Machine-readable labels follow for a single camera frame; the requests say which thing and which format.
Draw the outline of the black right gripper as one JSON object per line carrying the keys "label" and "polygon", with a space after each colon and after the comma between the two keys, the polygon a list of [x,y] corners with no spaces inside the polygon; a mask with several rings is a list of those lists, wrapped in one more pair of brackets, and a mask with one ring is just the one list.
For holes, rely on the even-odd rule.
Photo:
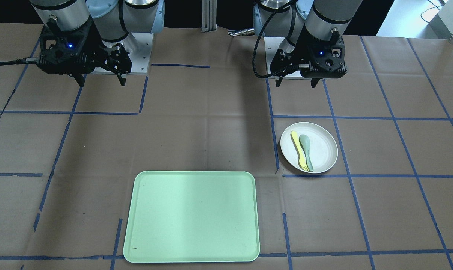
{"label": "black right gripper", "polygon": [[72,75],[79,87],[85,84],[83,74],[95,68],[117,75],[122,87],[132,71],[132,61],[124,46],[117,43],[107,47],[93,23],[84,23],[69,32],[43,26],[37,66],[48,74]]}

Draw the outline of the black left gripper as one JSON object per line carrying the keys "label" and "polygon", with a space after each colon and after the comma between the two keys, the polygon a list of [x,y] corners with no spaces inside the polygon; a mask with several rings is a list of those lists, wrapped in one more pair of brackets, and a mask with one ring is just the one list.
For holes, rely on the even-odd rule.
{"label": "black left gripper", "polygon": [[[294,50],[298,54],[308,53],[312,61],[316,61],[316,67],[324,70],[325,79],[341,78],[347,74],[348,68],[345,63],[345,44],[337,27],[327,31],[330,35],[326,40],[313,36],[304,26],[297,39]],[[320,82],[319,78],[312,78],[311,86],[315,88]],[[282,78],[276,78],[276,87],[280,87]]]}

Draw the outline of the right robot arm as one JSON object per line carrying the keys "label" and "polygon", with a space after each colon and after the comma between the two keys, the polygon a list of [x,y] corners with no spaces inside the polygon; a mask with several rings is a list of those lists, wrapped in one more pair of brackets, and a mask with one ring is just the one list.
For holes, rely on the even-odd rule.
{"label": "right robot arm", "polygon": [[163,0],[31,0],[44,27],[33,58],[47,74],[147,75],[153,40],[164,26]]}

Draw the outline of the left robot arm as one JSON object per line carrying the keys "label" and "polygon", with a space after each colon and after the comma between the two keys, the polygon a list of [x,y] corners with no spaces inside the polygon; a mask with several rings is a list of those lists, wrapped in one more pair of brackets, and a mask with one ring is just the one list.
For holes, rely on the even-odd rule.
{"label": "left robot arm", "polygon": [[[254,34],[257,36],[252,68],[257,78],[274,77],[276,86],[299,72],[312,87],[324,79],[347,74],[343,33],[361,5],[360,0],[256,0],[253,5]],[[273,50],[270,70],[257,71],[261,38],[281,38]]]}

